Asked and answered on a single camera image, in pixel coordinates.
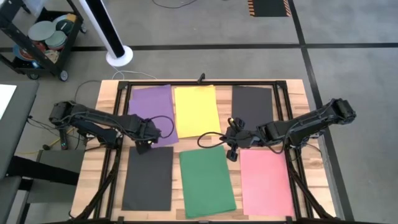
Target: metal cart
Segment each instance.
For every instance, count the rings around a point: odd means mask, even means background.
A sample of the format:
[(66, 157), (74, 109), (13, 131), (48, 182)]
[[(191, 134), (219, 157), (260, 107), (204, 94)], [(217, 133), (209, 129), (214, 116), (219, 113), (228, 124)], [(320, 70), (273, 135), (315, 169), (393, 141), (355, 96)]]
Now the metal cart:
[(13, 61), (8, 60), (3, 55), (0, 55), (0, 61), (6, 64), (9, 68), (13, 69), (16, 73), (27, 75), (28, 78), (36, 80), (43, 74), (52, 74), (56, 76), (61, 81), (66, 81), (68, 79), (68, 73), (63, 68), (65, 62), (69, 57), (71, 48), (75, 43), (76, 36), (79, 30), (82, 33), (86, 33), (87, 29), (83, 23), (83, 17), (77, 10), (76, 6), (72, 0), (67, 0), (72, 12), (63, 11), (48, 11), (43, 8), (40, 16), (37, 18), (36, 22), (40, 21), (53, 21), (59, 16), (71, 13), (76, 15), (76, 21), (73, 25), (72, 31), (68, 35), (67, 43), (60, 52), (57, 62), (53, 63), (49, 58), (47, 58), (43, 52), (41, 52), (33, 42), (24, 35), (13, 23), (12, 20), (17, 14), (18, 10), (22, 7), (25, 11), (30, 13), (28, 8), (22, 0), (5, 0), (2, 6), (0, 6), (0, 29), (7, 34), (20, 48), (28, 52), (35, 61), (40, 65), (39, 68), (35, 68), (31, 62), (23, 61), (17, 57)]

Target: concrete floor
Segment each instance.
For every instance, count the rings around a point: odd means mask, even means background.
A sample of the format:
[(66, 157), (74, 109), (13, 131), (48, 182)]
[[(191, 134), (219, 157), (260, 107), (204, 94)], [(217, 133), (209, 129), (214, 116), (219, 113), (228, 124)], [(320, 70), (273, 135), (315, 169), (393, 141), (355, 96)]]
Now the concrete floor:
[[(181, 2), (158, 1), (169, 5)], [(398, 42), (395, 0), (294, 3), (307, 43)], [(105, 0), (105, 4), (121, 39), (128, 45), (298, 42), (290, 17), (253, 18), (246, 0), (198, 0), (181, 9), (163, 9), (148, 0)], [(65, 1), (49, 1), (46, 6), (52, 10), (68, 9)], [(20, 11), (14, 22), (27, 31), (30, 17)], [(90, 22), (86, 24), (89, 32), (79, 34), (76, 45), (102, 46)], [(5, 35), (0, 35), (0, 47), (12, 45)], [(32, 116), (47, 122), (52, 105), (73, 99), (80, 83), (110, 79), (115, 71), (104, 57), (105, 52), (74, 52), (66, 67), (69, 81), (61, 83), (53, 77), (42, 77)], [(310, 50), (310, 58), (323, 102), (332, 97), (345, 98), (358, 114), (353, 124), (331, 128), (355, 219), (395, 223), (398, 49), (316, 49)], [(123, 69), (157, 78), (198, 78), (203, 72), (207, 78), (299, 78), (304, 81), (310, 106), (315, 108), (299, 49), (135, 51), (134, 61)], [(147, 77), (127, 73), (126, 78)], [(0, 81), (25, 79), (0, 64)], [(94, 106), (98, 90), (98, 83), (87, 84), (77, 101)], [(39, 150), (54, 138), (46, 130), (27, 125), (17, 152)], [(35, 154), (24, 156), (35, 158)], [(22, 198), (23, 194), (19, 194), (17, 202)], [(71, 204), (35, 205), (26, 223), (65, 220)], [(16, 203), (8, 223), (15, 223), (17, 209)]]

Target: pink paper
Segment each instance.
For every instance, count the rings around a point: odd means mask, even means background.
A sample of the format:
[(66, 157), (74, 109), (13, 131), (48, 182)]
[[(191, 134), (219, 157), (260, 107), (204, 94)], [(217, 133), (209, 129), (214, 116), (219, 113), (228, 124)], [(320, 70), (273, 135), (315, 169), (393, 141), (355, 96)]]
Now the pink paper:
[(240, 152), (243, 213), (293, 216), (285, 156), (265, 150)]

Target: wooden table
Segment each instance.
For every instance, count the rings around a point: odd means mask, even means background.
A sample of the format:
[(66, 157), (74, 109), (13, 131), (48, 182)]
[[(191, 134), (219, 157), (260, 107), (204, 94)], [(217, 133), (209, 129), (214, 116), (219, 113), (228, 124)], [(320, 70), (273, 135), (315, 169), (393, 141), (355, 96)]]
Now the wooden table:
[[(286, 80), (289, 98), (292, 105), (292, 111), (294, 117), (300, 116), (301, 114), (308, 113), (310, 111), (307, 96), (305, 94), (304, 85), (301, 80)], [(118, 86), (117, 80), (106, 80), (102, 81), (101, 89), (98, 95), (98, 101), (96, 109), (107, 113), (112, 113), (114, 108), (114, 102)], [(148, 86), (135, 86), (134, 88), (147, 88)], [(120, 105), (119, 114), (123, 111), (124, 97), (126, 91), (123, 91), (122, 100)], [(275, 99), (272, 97), (274, 104), (274, 120), (278, 120), (277, 111), (275, 107)], [(283, 97), (280, 99), (282, 109), (284, 111), (284, 119), (287, 120), (287, 112), (285, 110), (285, 102)], [(221, 132), (224, 133), (228, 127), (227, 119), (231, 117), (231, 102), (232, 102), (232, 87), (231, 86), (216, 86), (216, 101), (218, 107), (218, 114), (220, 117)], [(210, 136), (203, 140), (202, 144), (211, 145), (219, 142), (217, 136)], [(310, 140), (310, 144), (317, 146), (316, 140)], [(87, 147), (97, 146), (98, 142), (90, 141)], [(182, 191), (182, 180), (179, 163), (179, 152), (188, 151), (192, 149), (198, 149), (197, 138), (184, 138), (180, 139), (180, 142), (173, 145), (174, 147), (174, 160), (173, 160), (173, 181), (172, 181), (172, 206), (169, 212), (135, 212), (135, 211), (122, 211), (122, 199), (124, 192), (124, 183), (126, 180), (127, 162), (129, 157), (129, 148), (134, 145), (134, 142), (128, 138), (124, 138), (123, 149), (121, 153), (121, 163), (119, 166), (118, 181), (116, 184), (116, 193), (114, 198), (114, 205), (112, 211), (112, 220), (117, 220), (118, 216), (124, 216), (125, 221), (182, 221), (185, 220), (185, 210), (183, 201)], [(276, 150), (280, 150), (281, 146), (274, 147)], [(103, 166), (105, 150), (98, 149), (95, 151), (88, 151), (85, 154), (84, 161), (81, 167), (79, 183), (76, 188), (75, 199), (73, 201), (72, 212), (73, 216), (78, 215), (87, 205), (91, 198), (98, 190), (100, 182), (101, 169)], [(307, 177), (308, 188), (314, 194), (315, 198), (320, 202), (321, 205), (331, 215), (335, 215), (335, 210), (331, 200), (330, 189), (328, 181), (326, 179), (325, 169), (323, 161), (319, 151), (312, 147), (305, 147), (302, 150), (302, 159), (305, 168), (305, 174)], [(285, 217), (267, 217), (267, 216), (252, 216), (243, 215), (242, 206), (242, 189), (241, 189), (241, 174), (239, 162), (228, 161), (229, 173), (231, 176), (231, 182), (233, 185), (233, 192), (236, 201), (237, 209), (234, 212), (222, 213), (218, 215), (212, 215), (209, 217), (201, 217), (197, 220), (231, 220), (231, 221), (245, 221), (245, 220), (264, 220), (264, 221), (277, 221), (285, 220)], [(105, 192), (103, 197), (101, 217), (105, 216), (106, 202), (108, 199), (108, 191)], [(302, 215), (305, 217), (305, 206), (303, 202), (303, 195), (299, 188), (297, 188), (298, 196), (300, 199), (300, 206)]]

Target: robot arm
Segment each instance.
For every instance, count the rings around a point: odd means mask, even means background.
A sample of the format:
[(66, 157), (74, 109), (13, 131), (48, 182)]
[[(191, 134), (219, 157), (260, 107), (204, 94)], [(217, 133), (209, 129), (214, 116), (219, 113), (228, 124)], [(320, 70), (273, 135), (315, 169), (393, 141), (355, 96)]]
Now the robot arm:
[[(87, 108), (73, 101), (56, 103), (51, 112), (50, 122), (58, 129), (68, 125), (78, 128), (80, 133), (92, 134), (99, 142), (110, 148), (117, 148), (117, 129), (136, 142), (140, 154), (148, 151), (150, 145), (157, 143), (160, 130), (151, 119), (142, 119), (136, 114), (117, 116)], [(104, 129), (96, 124), (109, 126)]]
[(227, 154), (228, 159), (236, 161), (238, 147), (270, 147), (279, 143), (284, 143), (284, 147), (300, 147), (308, 141), (311, 135), (322, 133), (331, 124), (349, 124), (355, 117), (355, 111), (346, 100), (332, 99), (315, 111), (290, 121), (273, 121), (262, 124), (255, 131), (245, 130), (243, 120), (230, 118), (226, 134), (220, 137), (220, 140), (231, 146), (231, 150)]

